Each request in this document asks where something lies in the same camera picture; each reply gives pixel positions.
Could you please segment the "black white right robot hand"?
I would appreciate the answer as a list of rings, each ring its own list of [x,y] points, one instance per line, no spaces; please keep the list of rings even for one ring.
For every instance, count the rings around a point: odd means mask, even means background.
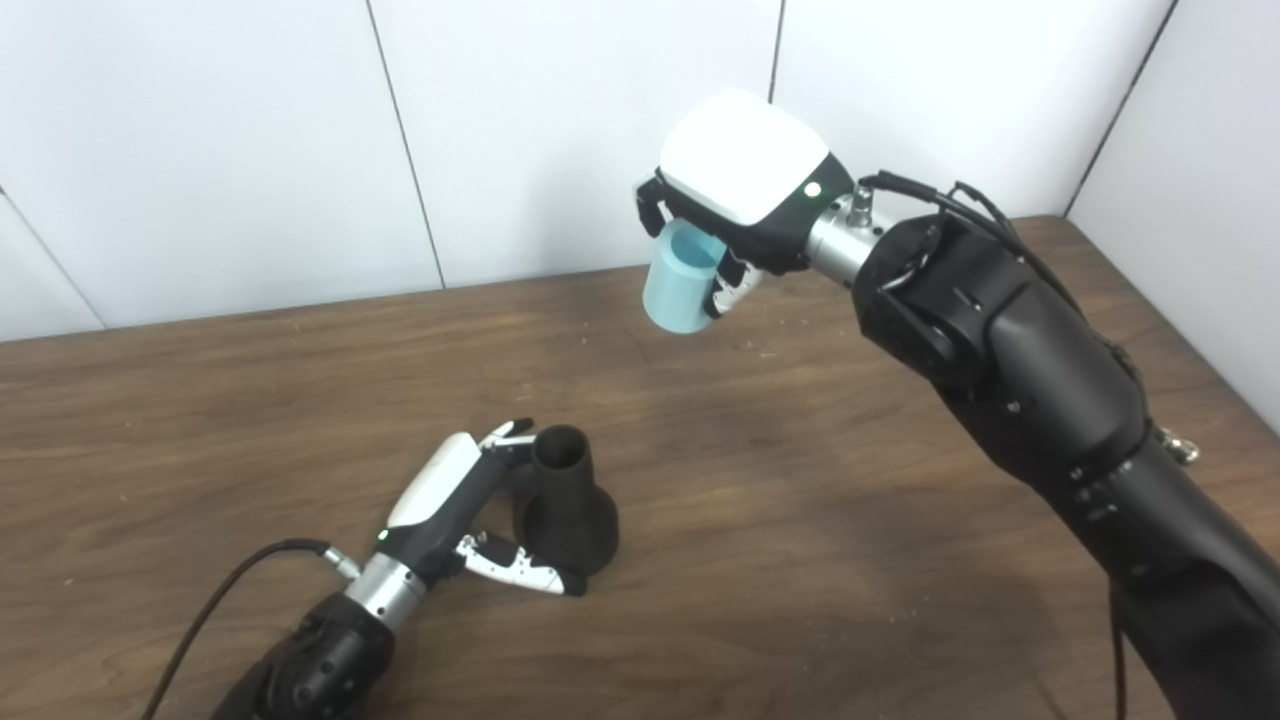
[[[692,231],[712,241],[704,250],[710,277],[689,304],[700,331],[767,274],[815,269],[851,281],[870,236],[850,222],[856,195],[855,179],[814,129],[731,88],[671,131],[634,199],[650,237]]]

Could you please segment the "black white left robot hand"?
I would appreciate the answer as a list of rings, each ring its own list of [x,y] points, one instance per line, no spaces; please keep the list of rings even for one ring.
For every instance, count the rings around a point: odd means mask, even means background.
[[[588,583],[521,544],[471,525],[511,471],[532,460],[534,421],[508,420],[476,439],[447,437],[397,500],[372,562],[417,593],[460,571],[548,594],[581,597]]]

